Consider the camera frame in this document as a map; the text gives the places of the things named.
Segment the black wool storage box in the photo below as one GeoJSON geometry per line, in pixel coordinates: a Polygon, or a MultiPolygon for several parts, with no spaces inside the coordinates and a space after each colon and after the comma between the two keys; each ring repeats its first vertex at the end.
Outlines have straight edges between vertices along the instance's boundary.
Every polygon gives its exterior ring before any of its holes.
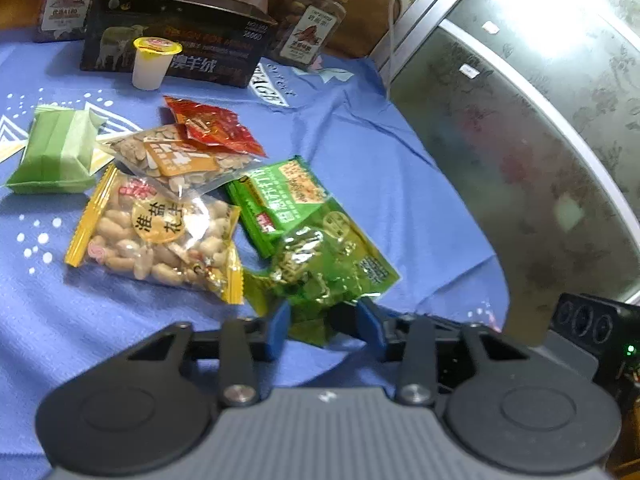
{"type": "Polygon", "coordinates": [[[157,37],[178,42],[168,75],[245,88],[277,22],[234,0],[92,0],[80,68],[130,73],[134,42],[157,37]]]}

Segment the yellow lid jelly cup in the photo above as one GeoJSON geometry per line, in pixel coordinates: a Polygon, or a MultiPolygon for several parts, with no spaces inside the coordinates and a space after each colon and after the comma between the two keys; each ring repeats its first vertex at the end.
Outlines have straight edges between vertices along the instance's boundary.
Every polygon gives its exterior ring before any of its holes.
{"type": "Polygon", "coordinates": [[[171,61],[182,51],[182,44],[160,37],[139,37],[134,40],[136,56],[132,84],[139,90],[160,88],[171,61]]]}

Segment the blue printed tablecloth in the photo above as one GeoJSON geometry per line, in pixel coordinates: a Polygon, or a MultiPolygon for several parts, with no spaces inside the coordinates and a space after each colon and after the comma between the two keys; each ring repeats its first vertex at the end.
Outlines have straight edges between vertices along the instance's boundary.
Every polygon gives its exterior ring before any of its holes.
{"type": "MultiPolygon", "coordinates": [[[[301,73],[265,63],[252,88],[167,78],[157,92],[126,74],[79,69],[80,42],[1,36],[1,136],[24,136],[40,103],[94,106],[119,128],[170,121],[164,96],[234,110],[274,162],[300,156],[399,273],[383,297],[400,312],[500,326],[509,294],[498,258],[459,194],[386,100],[368,61],[324,58],[301,73]]],[[[64,255],[84,194],[1,194],[1,474],[49,469],[34,429],[57,385],[178,321],[213,330],[250,315],[198,290],[139,283],[64,255]]]]}

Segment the frosted glass door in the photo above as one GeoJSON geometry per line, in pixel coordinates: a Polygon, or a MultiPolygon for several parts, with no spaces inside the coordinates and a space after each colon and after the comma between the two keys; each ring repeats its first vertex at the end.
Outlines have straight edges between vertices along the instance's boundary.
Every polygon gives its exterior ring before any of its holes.
{"type": "Polygon", "coordinates": [[[639,0],[400,0],[372,56],[495,249],[506,332],[639,299],[639,0]]]}

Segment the yellow edge peanut packet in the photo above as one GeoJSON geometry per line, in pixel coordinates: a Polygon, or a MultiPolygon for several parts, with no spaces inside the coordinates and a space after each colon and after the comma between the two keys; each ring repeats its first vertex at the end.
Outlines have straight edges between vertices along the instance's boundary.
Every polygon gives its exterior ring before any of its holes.
{"type": "Polygon", "coordinates": [[[148,179],[108,165],[65,254],[138,282],[211,292],[226,304],[244,296],[233,234],[240,208],[204,195],[173,200],[148,179]]]}

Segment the orange label seed packet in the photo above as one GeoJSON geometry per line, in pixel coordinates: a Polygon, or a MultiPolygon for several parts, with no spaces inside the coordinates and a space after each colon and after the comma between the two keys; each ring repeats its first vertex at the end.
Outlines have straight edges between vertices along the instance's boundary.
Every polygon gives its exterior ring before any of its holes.
{"type": "Polygon", "coordinates": [[[255,155],[192,141],[186,128],[178,124],[118,138],[102,136],[98,145],[130,174],[149,180],[154,188],[172,198],[215,191],[262,166],[262,160],[255,155]]]}

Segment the green pea snack packet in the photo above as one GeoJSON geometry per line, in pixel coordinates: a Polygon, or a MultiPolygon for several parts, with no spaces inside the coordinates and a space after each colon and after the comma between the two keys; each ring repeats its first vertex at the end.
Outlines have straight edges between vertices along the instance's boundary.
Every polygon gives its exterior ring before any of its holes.
{"type": "Polygon", "coordinates": [[[367,234],[330,198],[284,233],[267,269],[244,272],[244,294],[260,316],[288,302],[288,336],[323,347],[334,334],[326,319],[330,307],[381,296],[399,280],[367,234]]]}

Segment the red spicy snack packet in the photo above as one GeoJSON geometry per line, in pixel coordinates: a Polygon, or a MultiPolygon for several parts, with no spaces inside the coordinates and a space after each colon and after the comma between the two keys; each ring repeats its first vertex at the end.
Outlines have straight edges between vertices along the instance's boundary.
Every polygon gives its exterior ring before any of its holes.
{"type": "Polygon", "coordinates": [[[267,156],[262,144],[232,110],[173,96],[164,96],[164,100],[176,122],[186,127],[190,140],[206,146],[222,146],[240,154],[267,156]]]}

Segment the green wrapped snack packet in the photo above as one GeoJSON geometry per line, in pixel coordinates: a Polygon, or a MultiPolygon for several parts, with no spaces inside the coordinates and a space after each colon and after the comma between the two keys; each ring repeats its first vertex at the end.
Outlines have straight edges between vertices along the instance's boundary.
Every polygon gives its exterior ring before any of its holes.
{"type": "Polygon", "coordinates": [[[82,193],[92,188],[93,150],[104,122],[93,110],[38,105],[23,157],[6,187],[16,194],[82,193]]]}

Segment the green cracker packet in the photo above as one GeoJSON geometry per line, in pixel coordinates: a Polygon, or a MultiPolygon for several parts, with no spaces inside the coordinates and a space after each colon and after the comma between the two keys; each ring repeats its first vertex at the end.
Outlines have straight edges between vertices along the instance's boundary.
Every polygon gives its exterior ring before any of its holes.
{"type": "Polygon", "coordinates": [[[227,192],[241,208],[246,234],[263,259],[271,258],[280,238],[325,202],[338,206],[299,155],[248,172],[230,182],[227,192]]]}

